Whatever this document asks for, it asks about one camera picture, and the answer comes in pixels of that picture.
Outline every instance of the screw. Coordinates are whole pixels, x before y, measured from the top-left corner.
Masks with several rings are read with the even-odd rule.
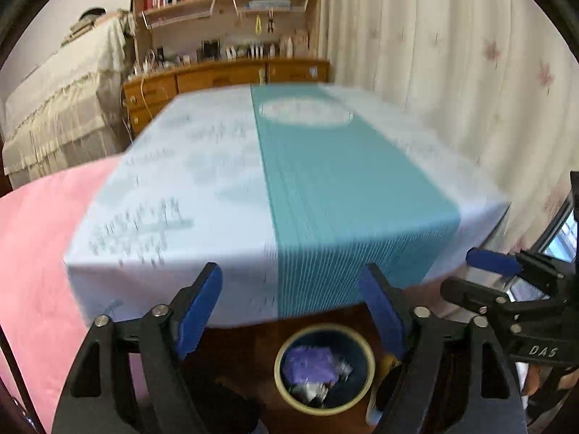
[[[414,309],[414,314],[418,318],[428,318],[430,316],[430,310],[426,307],[416,307]]]
[[[489,321],[484,316],[475,316],[473,322],[479,328],[486,328],[489,325]]]
[[[111,321],[111,319],[108,316],[101,315],[94,319],[94,324],[95,326],[101,327],[105,326],[109,321]]]
[[[151,313],[153,313],[153,316],[165,316],[169,313],[169,307],[167,307],[165,304],[161,303],[160,305],[153,307],[153,310],[151,310]]]

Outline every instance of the bookshelf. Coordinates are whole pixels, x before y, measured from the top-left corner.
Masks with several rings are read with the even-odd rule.
[[[315,57],[320,18],[319,0],[133,0],[137,20],[135,53],[142,64],[149,50],[191,55],[210,37],[233,44],[292,37],[308,32],[309,55]],[[269,14],[274,32],[267,32]],[[262,32],[251,34],[261,18]]]

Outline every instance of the blue gripper pad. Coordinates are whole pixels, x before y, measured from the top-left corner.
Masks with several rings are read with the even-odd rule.
[[[390,286],[381,274],[373,275],[368,266],[364,266],[358,276],[358,287],[378,329],[384,349],[401,360],[406,352],[404,328],[392,302],[382,290],[384,284]]]
[[[221,294],[222,287],[223,275],[221,268],[215,265],[179,324],[176,341],[176,352],[179,360],[182,361],[187,354],[197,349],[209,316],[215,307],[219,294]]]
[[[504,276],[519,274],[523,268],[513,256],[502,255],[486,249],[471,248],[467,253],[467,264],[471,267],[496,272]]]

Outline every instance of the pink fabric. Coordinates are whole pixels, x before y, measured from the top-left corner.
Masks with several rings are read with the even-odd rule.
[[[87,329],[63,255],[120,157],[78,166],[0,198],[0,324],[47,432]],[[17,394],[0,352],[0,377]]]

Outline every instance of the floral curtain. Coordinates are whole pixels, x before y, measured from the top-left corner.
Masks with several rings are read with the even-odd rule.
[[[579,65],[533,0],[322,0],[319,56],[475,161],[530,247],[579,168]]]

